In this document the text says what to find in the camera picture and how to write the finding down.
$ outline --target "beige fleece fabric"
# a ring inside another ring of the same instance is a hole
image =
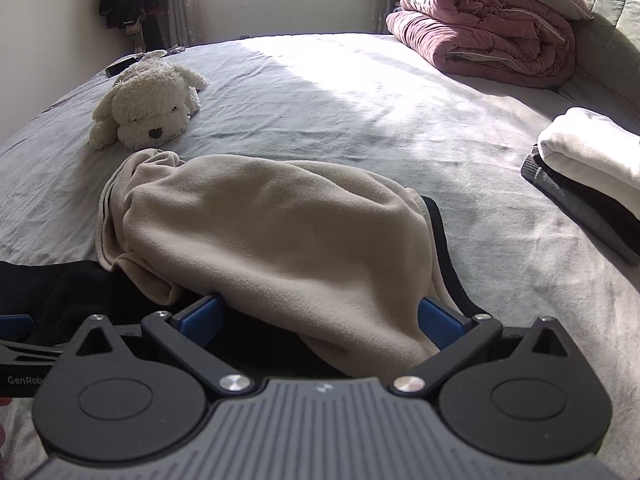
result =
[[[420,196],[338,164],[143,150],[104,187],[95,245],[156,303],[218,292],[351,376],[391,380],[435,354],[418,302],[455,308]]]

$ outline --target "screw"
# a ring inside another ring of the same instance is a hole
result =
[[[240,374],[225,375],[220,379],[220,388],[228,392],[241,392],[251,386],[251,379]]]
[[[425,386],[425,382],[414,375],[403,375],[394,381],[394,388],[406,394],[419,392]]]

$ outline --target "bed sheet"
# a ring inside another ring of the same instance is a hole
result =
[[[337,162],[432,197],[472,300],[507,324],[561,320],[614,402],[601,458],[624,478],[640,474],[640,274],[520,176],[538,134],[570,101],[443,75],[389,36],[255,38],[171,61],[212,81],[187,131],[165,145],[182,158]],[[98,197],[129,155],[119,144],[103,152],[87,144],[91,112],[110,85],[98,74],[0,148],[0,259],[95,257]],[[7,434],[5,448],[19,449],[17,428]]]

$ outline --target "triangular cutout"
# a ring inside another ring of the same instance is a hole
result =
[[[567,357],[568,354],[558,339],[556,332],[551,329],[543,329],[538,341],[533,347],[536,354],[555,355],[558,357]]]
[[[107,354],[113,351],[101,328],[92,328],[84,338],[76,355]]]

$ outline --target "white plush toy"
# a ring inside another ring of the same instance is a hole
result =
[[[175,139],[190,115],[200,110],[196,91],[209,80],[185,66],[149,52],[124,70],[94,110],[89,144],[101,150],[117,140],[132,150],[155,148]]]

